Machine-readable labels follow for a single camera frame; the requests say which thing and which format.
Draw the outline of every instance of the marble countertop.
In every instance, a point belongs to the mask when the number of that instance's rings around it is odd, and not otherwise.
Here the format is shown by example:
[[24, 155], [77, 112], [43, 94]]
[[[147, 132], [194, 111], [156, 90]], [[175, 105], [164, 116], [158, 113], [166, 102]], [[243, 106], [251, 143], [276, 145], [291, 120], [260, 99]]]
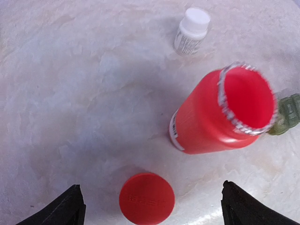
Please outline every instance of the marble countertop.
[[[172, 42], [190, 6], [211, 15], [196, 57]], [[225, 180], [300, 222], [300, 126], [253, 145], [190, 156], [172, 114], [208, 72], [240, 60], [274, 91], [300, 87], [300, 9], [292, 0], [0, 1], [0, 224], [80, 184], [86, 225], [127, 225], [118, 195], [149, 171], [173, 187], [164, 225], [223, 224]]]

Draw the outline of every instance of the bottle opening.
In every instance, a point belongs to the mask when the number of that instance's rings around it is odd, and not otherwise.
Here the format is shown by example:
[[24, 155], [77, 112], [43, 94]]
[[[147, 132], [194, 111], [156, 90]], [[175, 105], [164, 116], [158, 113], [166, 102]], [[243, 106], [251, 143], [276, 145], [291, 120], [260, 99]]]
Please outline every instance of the bottle opening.
[[235, 117], [252, 128], [268, 125], [274, 114], [274, 98], [267, 81], [257, 71], [236, 67], [224, 84], [228, 107]]

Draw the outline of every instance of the white cap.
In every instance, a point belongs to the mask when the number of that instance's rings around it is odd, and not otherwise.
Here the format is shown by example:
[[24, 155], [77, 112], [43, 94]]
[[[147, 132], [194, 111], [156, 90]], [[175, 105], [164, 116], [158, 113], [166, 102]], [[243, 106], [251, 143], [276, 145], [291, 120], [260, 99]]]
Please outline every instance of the white cap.
[[205, 32], [210, 23], [210, 15], [200, 8], [188, 8], [181, 25], [190, 32]]

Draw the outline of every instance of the green plastic object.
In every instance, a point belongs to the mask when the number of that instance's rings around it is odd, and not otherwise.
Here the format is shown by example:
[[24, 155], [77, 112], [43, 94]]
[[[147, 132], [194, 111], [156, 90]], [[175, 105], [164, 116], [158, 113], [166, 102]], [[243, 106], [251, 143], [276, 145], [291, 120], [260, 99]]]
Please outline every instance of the green plastic object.
[[300, 95], [294, 94], [278, 102], [278, 118], [268, 131], [270, 135], [281, 135], [300, 122]]

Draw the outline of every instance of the red cap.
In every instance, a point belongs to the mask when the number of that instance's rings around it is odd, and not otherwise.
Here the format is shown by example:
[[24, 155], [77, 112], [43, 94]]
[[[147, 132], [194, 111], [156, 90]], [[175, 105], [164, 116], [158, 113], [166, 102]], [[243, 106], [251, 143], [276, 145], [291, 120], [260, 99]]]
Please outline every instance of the red cap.
[[154, 173], [139, 173], [124, 184], [119, 204], [124, 216], [137, 225], [156, 225], [171, 214], [175, 195], [170, 184]]

